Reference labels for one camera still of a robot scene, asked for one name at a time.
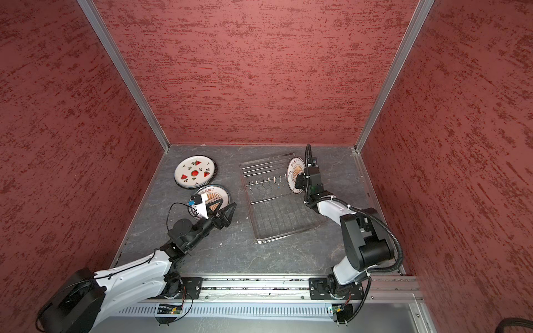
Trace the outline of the red patterned white plate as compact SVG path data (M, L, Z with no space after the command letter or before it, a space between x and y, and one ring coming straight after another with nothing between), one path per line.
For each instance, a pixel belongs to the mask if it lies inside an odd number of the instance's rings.
M293 158L287 168L287 184L289 189L294 194L300 194L303 189L296 187L296 180L299 174L304 172L304 161L301 158Z

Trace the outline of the orange sunburst white plate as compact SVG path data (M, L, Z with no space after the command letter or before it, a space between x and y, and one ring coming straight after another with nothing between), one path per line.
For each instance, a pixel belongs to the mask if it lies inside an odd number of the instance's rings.
M230 194L228 190L220 185L207 185L201 187L194 194L206 194L207 195L207 209L208 203L217 199L223 198L227 202L227 206L230 204Z

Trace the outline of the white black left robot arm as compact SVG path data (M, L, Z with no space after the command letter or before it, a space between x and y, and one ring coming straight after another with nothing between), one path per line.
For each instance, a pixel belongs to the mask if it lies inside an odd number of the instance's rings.
M219 199L206 204L207 216L192 222L180 219L168 230L169 241L152 254L114 269L76 271L41 307L35 327L39 332L90 332L125 308L162 297L184 304L194 287L183 281L180 268L186 255L213 229L230 226L237 205Z

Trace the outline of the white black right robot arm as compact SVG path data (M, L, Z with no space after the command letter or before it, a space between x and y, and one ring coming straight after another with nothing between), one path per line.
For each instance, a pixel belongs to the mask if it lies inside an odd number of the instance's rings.
M403 264L404 253L397 237L369 210L359 209L323 188L316 166L305 165L295 180L303 190L304 204L341 227L345 258L332 268L337 287L361 282L372 273L389 273Z

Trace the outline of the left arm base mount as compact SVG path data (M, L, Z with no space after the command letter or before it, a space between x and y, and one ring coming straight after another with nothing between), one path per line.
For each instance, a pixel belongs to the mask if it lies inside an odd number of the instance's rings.
M180 273L173 272L166 274L164 281L166 285L161 294L163 298L169 300L192 298L197 300L199 299L204 279L202 277L182 276Z

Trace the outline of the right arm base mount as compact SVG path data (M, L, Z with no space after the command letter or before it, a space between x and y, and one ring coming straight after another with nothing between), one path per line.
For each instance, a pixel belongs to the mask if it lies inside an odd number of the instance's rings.
M327 277L311 277L308 279L310 298L312 300L362 300L364 295L360 283L339 284L330 274Z

